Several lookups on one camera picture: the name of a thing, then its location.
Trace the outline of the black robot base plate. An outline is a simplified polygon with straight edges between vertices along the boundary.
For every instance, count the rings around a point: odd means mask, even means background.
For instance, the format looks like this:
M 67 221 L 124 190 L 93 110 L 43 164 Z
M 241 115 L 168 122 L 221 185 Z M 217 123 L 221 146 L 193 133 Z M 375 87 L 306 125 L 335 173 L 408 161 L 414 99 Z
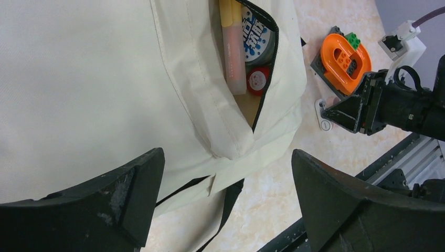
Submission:
M 354 177 L 391 191 L 413 190 L 429 179 L 444 180 L 444 143 L 411 134 Z M 303 218 L 264 245 L 262 251 L 312 251 Z

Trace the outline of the cream canvas backpack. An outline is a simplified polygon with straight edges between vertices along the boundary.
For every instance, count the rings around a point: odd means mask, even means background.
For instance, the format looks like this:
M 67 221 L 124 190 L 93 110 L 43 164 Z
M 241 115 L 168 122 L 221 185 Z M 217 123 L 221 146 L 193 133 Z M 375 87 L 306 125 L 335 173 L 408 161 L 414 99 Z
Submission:
M 218 1 L 1 1 L 1 205 L 161 148 L 153 218 L 225 191 L 225 225 L 292 142 L 306 85 L 294 1 L 238 2 L 276 33 L 260 97 L 227 86 Z

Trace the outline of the orange pink highlighter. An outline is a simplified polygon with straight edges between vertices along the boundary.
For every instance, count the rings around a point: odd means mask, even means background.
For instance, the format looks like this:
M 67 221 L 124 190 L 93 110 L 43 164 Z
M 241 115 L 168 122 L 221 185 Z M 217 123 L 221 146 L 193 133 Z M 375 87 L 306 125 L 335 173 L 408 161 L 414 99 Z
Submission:
M 233 95 L 247 91 L 245 53 L 243 50 L 242 13 L 238 1 L 219 0 L 223 36 L 226 83 Z

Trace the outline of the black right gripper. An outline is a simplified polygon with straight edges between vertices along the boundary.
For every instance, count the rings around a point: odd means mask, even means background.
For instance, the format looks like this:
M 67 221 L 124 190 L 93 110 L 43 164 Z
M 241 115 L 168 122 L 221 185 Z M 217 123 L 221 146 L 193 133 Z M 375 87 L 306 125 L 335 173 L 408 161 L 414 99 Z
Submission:
M 372 135 L 391 125 L 443 141 L 444 57 L 439 59 L 433 90 L 421 86 L 412 67 L 397 68 L 390 83 L 385 82 L 387 72 L 366 73 L 350 96 L 324 110 L 321 117 L 351 133 Z

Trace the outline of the orange curved toy track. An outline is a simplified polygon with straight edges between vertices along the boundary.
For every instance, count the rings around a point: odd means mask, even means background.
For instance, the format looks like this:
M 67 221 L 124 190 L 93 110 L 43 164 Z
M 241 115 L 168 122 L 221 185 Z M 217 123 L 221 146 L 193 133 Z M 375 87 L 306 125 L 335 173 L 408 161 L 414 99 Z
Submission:
M 355 51 L 345 35 L 337 33 L 327 35 L 323 40 L 320 53 L 322 63 L 327 70 L 325 77 L 336 89 L 347 96 L 358 87 L 363 74 L 372 70 L 372 61 L 366 48 L 361 43 Z M 357 61 L 357 72 L 350 77 L 346 70 L 353 59 Z

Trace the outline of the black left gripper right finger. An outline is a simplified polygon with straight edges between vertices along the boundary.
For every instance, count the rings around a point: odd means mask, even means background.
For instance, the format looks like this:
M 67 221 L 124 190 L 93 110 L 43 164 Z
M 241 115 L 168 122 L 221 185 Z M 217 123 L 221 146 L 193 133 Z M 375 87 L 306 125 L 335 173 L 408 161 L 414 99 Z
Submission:
M 312 251 L 444 251 L 444 180 L 391 191 L 303 150 L 291 164 Z

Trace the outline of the red black glue bottle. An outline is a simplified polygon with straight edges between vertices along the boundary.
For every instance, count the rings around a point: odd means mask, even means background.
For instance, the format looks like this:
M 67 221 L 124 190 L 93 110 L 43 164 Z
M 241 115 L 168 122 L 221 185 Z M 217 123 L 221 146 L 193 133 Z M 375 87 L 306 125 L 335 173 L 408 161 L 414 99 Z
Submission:
M 247 74 L 247 89 L 257 97 L 262 96 L 266 83 L 270 78 L 270 67 L 260 66 L 253 68 Z

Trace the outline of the green toy brick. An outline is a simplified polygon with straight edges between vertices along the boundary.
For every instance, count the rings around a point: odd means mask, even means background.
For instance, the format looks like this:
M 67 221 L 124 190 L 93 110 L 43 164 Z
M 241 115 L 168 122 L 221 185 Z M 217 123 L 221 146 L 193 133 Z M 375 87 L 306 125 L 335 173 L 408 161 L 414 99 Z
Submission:
M 361 44 L 361 40 L 357 37 L 357 35 L 353 32 L 345 35 L 346 40 L 353 47 L 355 51 L 359 48 Z

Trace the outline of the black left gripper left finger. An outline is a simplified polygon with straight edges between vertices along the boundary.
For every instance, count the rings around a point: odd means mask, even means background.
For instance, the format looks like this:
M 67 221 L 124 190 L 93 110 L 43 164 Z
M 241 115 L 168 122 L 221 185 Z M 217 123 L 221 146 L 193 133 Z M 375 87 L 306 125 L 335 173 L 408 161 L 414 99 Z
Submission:
M 154 148 L 42 199 L 2 204 L 1 251 L 139 251 L 164 165 L 164 151 Z

